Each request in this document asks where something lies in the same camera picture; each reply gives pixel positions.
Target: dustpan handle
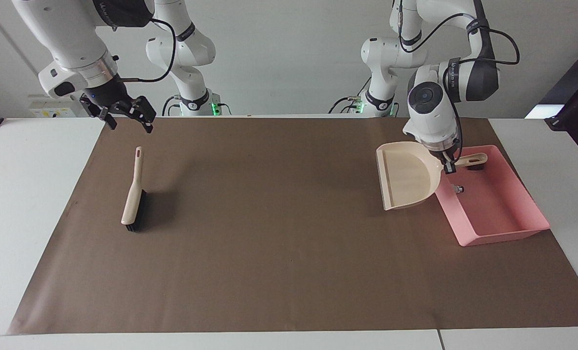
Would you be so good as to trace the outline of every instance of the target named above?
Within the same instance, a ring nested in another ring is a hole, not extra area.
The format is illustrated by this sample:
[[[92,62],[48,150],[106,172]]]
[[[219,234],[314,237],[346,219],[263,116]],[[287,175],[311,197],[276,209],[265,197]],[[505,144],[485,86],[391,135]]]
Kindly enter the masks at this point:
[[[475,153],[474,155],[468,155],[460,157],[455,166],[457,168],[465,168],[467,166],[480,165],[488,161],[488,156],[486,153]]]

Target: beige dustpan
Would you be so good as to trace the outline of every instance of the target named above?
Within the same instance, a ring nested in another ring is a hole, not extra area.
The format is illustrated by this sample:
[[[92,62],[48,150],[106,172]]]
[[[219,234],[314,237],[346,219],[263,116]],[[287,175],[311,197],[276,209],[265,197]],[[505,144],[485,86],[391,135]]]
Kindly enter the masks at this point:
[[[440,184],[443,165],[422,144],[393,142],[376,150],[384,210],[416,206],[430,197]],[[488,156],[477,153],[461,157],[456,167],[483,164]]]

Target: brown paper mat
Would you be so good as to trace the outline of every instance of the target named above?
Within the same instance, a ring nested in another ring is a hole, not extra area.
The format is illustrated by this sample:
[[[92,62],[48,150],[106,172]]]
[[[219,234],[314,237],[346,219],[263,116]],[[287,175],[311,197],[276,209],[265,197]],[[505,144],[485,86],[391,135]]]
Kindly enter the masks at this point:
[[[375,150],[409,140],[405,122],[104,129],[9,333],[578,326],[578,278],[551,232],[462,248],[435,196],[382,209]],[[487,120],[463,129],[503,151]],[[120,225],[138,145],[139,234]]]

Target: white table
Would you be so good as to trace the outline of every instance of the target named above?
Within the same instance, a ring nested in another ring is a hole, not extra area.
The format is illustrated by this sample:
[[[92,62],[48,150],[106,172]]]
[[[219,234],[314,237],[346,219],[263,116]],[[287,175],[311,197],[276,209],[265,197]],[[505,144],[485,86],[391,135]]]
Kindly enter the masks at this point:
[[[578,147],[542,121],[491,124],[578,274]],[[578,328],[2,336],[101,129],[89,118],[10,119],[0,129],[0,349],[578,350]]]

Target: white wall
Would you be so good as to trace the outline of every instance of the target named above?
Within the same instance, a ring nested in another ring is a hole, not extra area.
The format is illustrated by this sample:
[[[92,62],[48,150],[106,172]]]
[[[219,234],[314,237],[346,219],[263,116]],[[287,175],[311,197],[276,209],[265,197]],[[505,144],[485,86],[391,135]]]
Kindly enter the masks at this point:
[[[511,34],[522,52],[518,66],[502,66],[501,88],[485,102],[462,104],[462,115],[524,117],[578,58],[578,1],[484,0],[491,27]],[[332,102],[354,94],[369,77],[360,48],[365,39],[394,35],[388,27],[390,0],[187,0],[196,26],[217,47],[216,61],[202,67],[207,85],[235,114],[325,113]],[[31,36],[10,0],[0,0],[0,23],[30,62],[14,55],[0,35],[0,111],[26,115],[28,93],[41,93],[33,70],[49,62],[48,51]],[[424,31],[432,27],[425,26]],[[121,76],[153,78],[160,69],[147,61],[144,29],[98,30]],[[493,37],[496,55],[513,58],[509,43]],[[469,53],[465,33],[445,27],[429,44],[431,62]],[[398,70],[396,101],[403,102],[411,70]],[[156,109],[176,93],[171,80],[129,84]],[[407,115],[402,107],[400,115]]]

